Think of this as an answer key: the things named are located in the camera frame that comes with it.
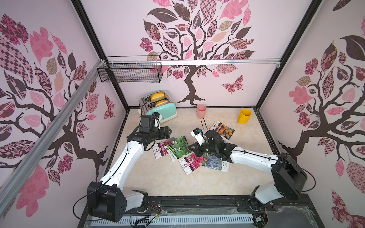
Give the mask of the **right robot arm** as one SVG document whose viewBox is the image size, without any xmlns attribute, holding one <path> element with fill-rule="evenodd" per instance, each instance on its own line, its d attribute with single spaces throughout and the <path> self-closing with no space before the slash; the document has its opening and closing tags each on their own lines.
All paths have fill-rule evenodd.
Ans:
<svg viewBox="0 0 365 228">
<path fill-rule="evenodd" d="M 224 139 L 215 130 L 209 130 L 205 134 L 201 129 L 191 131 L 196 142 L 189 145 L 196 157 L 209 154 L 220 161 L 243 164 L 263 171 L 272 178 L 265 185 L 258 185 L 252 191 L 248 204 L 258 210 L 267 203 L 285 198 L 298 200 L 307 181 L 307 175 L 297 162 L 286 153 L 280 155 L 261 154 L 245 150 L 236 144 Z"/>
</svg>

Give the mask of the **green gourd seed packet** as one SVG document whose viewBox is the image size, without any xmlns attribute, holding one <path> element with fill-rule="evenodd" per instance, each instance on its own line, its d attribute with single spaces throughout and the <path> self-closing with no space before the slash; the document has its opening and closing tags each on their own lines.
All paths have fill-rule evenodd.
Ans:
<svg viewBox="0 0 365 228">
<path fill-rule="evenodd" d="M 192 153 L 192 151 L 188 149 L 188 142 L 185 136 L 176 138 L 168 145 L 164 146 L 164 149 L 167 151 L 172 161 L 176 161 Z"/>
</svg>

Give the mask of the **lavender seed packet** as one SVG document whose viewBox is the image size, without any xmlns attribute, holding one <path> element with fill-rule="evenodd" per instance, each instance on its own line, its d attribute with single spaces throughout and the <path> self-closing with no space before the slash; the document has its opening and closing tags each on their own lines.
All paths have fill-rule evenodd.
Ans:
<svg viewBox="0 0 365 228">
<path fill-rule="evenodd" d="M 229 163 L 227 161 L 222 161 L 219 158 L 204 154 L 202 165 L 206 168 L 221 171 L 227 173 L 229 171 Z"/>
</svg>

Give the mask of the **marigold seed packet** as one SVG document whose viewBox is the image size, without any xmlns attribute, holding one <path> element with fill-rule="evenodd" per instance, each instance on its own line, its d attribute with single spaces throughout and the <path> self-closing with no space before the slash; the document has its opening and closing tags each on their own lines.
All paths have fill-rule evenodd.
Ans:
<svg viewBox="0 0 365 228">
<path fill-rule="evenodd" d="M 218 132 L 222 137 L 224 137 L 227 140 L 230 140 L 230 138 L 235 132 L 234 129 L 224 125 L 219 121 L 215 121 L 209 129 Z"/>
</svg>

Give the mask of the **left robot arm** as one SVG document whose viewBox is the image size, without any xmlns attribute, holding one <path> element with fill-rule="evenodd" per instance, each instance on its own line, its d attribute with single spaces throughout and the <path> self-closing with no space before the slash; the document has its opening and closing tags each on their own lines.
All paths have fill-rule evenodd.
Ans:
<svg viewBox="0 0 365 228">
<path fill-rule="evenodd" d="M 87 188 L 87 213 L 90 216 L 118 222 L 130 210 L 145 212 L 148 208 L 148 194 L 134 190 L 125 196 L 122 192 L 125 182 L 143 152 L 151 143 L 169 139 L 172 130 L 161 126 L 162 115 L 143 115 L 141 122 L 127 136 L 126 146 L 104 177 L 91 182 Z"/>
</svg>

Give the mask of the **hollyhock seed packet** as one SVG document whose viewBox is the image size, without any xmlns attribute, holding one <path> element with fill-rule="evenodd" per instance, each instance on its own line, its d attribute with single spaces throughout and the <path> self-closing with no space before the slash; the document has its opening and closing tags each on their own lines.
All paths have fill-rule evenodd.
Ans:
<svg viewBox="0 0 365 228">
<path fill-rule="evenodd" d="M 186 175 L 190 175 L 192 172 L 201 167 L 203 163 L 204 163 L 204 157 L 203 156 L 198 157 L 194 153 L 182 158 L 179 161 L 179 164 Z"/>
<path fill-rule="evenodd" d="M 166 139 L 166 140 L 163 140 L 159 143 L 156 143 L 154 146 L 153 146 L 153 153 L 154 153 L 154 156 L 155 156 L 155 159 L 160 159 L 166 155 L 168 155 L 168 152 L 167 150 L 164 148 L 166 145 L 170 144 L 172 141 L 174 141 L 175 138 L 172 137 L 170 139 Z"/>
</svg>

